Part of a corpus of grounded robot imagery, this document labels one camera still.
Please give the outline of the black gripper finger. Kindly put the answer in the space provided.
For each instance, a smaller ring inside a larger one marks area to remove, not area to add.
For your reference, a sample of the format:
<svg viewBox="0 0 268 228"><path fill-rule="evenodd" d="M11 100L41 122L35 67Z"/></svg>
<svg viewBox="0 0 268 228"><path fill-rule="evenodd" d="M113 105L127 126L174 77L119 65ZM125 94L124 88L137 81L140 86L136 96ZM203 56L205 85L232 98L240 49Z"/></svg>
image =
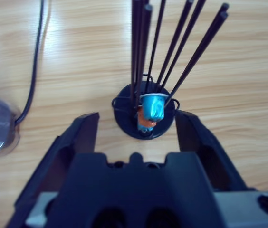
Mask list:
<svg viewBox="0 0 268 228"><path fill-rule="evenodd" d="M7 228L24 228L26 217L42 192L58 192L78 153L95 151L99 113L84 114L58 136L14 203Z"/></svg>
<svg viewBox="0 0 268 228"><path fill-rule="evenodd" d="M181 152L195 152L215 191L255 191L246 185L216 136L198 116L176 111L175 122Z"/></svg>

